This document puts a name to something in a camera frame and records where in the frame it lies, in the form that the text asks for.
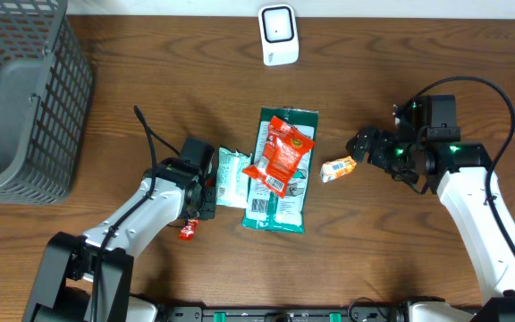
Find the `orange box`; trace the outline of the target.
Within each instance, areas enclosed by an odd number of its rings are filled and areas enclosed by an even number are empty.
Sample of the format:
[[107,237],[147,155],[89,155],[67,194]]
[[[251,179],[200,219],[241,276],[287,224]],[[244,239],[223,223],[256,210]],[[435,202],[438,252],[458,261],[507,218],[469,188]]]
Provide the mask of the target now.
[[338,158],[322,164],[320,177],[322,182],[334,181],[354,171],[357,162],[351,157]]

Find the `green 3M glove package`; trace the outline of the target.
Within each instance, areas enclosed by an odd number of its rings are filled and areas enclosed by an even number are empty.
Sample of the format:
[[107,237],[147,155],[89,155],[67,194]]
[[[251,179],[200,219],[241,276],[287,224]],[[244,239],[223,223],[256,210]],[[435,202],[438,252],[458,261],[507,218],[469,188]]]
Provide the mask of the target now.
[[[300,132],[315,142],[319,118],[317,112],[264,107],[261,109],[259,118],[256,155],[253,157],[250,165],[262,154],[268,133],[267,127],[274,116],[295,126]],[[283,199],[275,195],[264,184],[249,178],[248,207],[241,222],[243,227],[286,233],[305,232],[303,211],[308,193],[308,179],[313,149],[301,159]]]

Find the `red Hacks candy bag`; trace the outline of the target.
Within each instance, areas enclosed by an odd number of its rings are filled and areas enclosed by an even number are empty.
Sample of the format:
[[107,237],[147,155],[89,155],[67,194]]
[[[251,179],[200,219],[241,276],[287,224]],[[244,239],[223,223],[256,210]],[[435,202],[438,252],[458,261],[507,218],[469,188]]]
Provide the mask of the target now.
[[315,142],[276,116],[267,129],[261,156],[242,172],[283,199],[301,159],[315,146]]

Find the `red Nescafe packet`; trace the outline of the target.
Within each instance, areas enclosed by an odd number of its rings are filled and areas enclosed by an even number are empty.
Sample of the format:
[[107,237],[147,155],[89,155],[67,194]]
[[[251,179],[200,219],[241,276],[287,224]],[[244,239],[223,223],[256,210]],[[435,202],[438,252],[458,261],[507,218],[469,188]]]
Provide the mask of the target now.
[[191,241],[197,230],[198,224],[199,220],[197,219],[187,219],[179,232],[178,238],[182,241]]

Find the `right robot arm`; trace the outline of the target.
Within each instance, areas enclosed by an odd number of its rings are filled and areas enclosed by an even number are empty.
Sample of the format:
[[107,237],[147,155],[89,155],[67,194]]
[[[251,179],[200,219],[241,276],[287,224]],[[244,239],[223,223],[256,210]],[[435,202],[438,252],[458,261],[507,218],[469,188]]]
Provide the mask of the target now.
[[414,188],[426,182],[448,210],[477,275],[482,307],[468,313],[437,299],[405,301],[400,321],[515,321],[515,223],[505,205],[494,160],[480,143],[463,142],[452,95],[415,97],[394,109],[394,131],[364,127],[346,149]]

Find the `white green small packet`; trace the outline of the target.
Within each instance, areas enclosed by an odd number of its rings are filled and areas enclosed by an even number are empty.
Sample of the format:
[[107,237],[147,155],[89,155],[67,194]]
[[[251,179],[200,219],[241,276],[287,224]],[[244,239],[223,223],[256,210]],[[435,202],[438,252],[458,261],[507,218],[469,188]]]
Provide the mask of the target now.
[[249,177],[242,172],[252,155],[220,147],[216,174],[216,204],[231,208],[248,207]]

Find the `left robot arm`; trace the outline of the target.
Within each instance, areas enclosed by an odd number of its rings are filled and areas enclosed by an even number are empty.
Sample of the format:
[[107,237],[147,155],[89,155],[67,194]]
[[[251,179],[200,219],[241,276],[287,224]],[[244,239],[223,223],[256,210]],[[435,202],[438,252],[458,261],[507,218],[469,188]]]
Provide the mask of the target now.
[[144,173],[136,192],[80,236],[59,232],[47,244],[25,321],[158,321],[159,305],[131,293],[135,259],[169,224],[215,215],[215,149],[186,139],[177,157]]

